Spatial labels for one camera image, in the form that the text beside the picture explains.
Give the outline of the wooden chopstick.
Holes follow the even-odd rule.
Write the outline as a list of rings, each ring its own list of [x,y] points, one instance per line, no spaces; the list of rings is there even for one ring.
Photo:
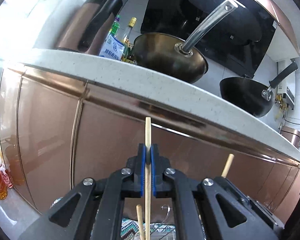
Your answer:
[[[138,219],[139,237],[140,240],[145,240],[145,233],[143,230],[143,218],[142,218],[142,207],[140,204],[136,206],[136,214]]]
[[[146,165],[145,165],[145,239],[150,240],[151,222],[151,118],[146,117],[145,122],[145,146],[146,146]]]
[[[230,170],[230,167],[231,167],[232,162],[233,162],[233,159],[234,159],[234,155],[233,155],[232,153],[230,153],[230,154],[228,155],[228,158],[227,158],[227,160],[226,160],[226,163],[225,163],[225,165],[224,165],[224,168],[223,168],[223,171],[222,171],[222,174],[221,174],[221,176],[222,176],[223,178],[226,178],[226,176],[228,175],[229,170]]]

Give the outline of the zigzag patterned cloth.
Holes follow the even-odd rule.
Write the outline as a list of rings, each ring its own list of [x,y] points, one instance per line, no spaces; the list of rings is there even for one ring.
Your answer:
[[[137,220],[123,218],[121,221],[120,239],[140,239]]]

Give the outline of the copper lower cabinets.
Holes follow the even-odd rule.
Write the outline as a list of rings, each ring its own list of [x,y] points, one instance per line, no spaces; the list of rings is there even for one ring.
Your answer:
[[[286,220],[300,197],[300,162],[209,120],[39,69],[5,69],[0,142],[18,192],[39,212],[86,177],[122,168],[145,140],[193,179],[227,178]]]

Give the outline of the copper rice cooker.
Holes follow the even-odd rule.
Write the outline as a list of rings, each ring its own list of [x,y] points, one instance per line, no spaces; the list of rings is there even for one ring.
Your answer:
[[[281,128],[280,134],[290,141],[296,148],[300,148],[300,131],[288,126]]]

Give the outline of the black wok with lid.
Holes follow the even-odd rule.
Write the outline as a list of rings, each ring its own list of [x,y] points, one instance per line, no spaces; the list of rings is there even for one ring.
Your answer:
[[[254,117],[263,117],[275,103],[273,90],[297,69],[298,65],[292,61],[267,86],[247,77],[225,78],[219,83],[221,96]]]

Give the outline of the yellow cap clear bottle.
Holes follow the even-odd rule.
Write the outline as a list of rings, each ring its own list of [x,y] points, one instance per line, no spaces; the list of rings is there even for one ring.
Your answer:
[[[137,21],[136,17],[130,19],[129,24],[127,25],[125,32],[123,34],[122,43],[124,44],[125,48],[121,57],[121,61],[125,61],[128,55],[128,47],[129,47],[129,38],[132,32],[132,29]]]

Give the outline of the blue white salt bag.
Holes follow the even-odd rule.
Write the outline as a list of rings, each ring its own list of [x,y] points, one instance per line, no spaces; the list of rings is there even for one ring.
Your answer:
[[[112,35],[109,35],[105,39],[105,42],[101,48],[99,56],[121,61],[124,51],[125,51],[125,45],[120,41],[118,41]]]

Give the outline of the white gas water heater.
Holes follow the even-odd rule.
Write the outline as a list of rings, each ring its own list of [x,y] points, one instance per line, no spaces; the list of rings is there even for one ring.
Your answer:
[[[285,68],[287,68],[293,61],[291,59],[285,59],[277,63],[278,73],[280,74]],[[277,94],[281,94],[283,100],[289,105],[291,110],[295,107],[295,72],[288,75],[277,87]]]

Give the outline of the green cap bottle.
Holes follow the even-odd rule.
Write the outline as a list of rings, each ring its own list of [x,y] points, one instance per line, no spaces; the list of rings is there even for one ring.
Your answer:
[[[114,20],[114,22],[113,22],[113,24],[112,24],[112,26],[111,26],[110,31],[109,31],[109,34],[110,34],[111,36],[113,36],[113,37],[116,36],[117,31],[118,31],[118,29],[120,28],[120,18],[121,18],[120,15],[117,15],[117,16],[115,17],[115,20]]]

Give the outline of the black range hood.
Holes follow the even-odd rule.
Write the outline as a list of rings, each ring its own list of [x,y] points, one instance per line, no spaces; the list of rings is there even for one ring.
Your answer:
[[[141,33],[181,39],[239,76],[254,77],[275,34],[275,19],[255,0],[148,0]]]

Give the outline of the copper electric kettle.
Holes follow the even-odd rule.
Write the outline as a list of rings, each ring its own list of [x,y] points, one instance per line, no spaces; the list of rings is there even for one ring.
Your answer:
[[[122,0],[86,0],[64,29],[56,49],[98,55],[122,6]]]

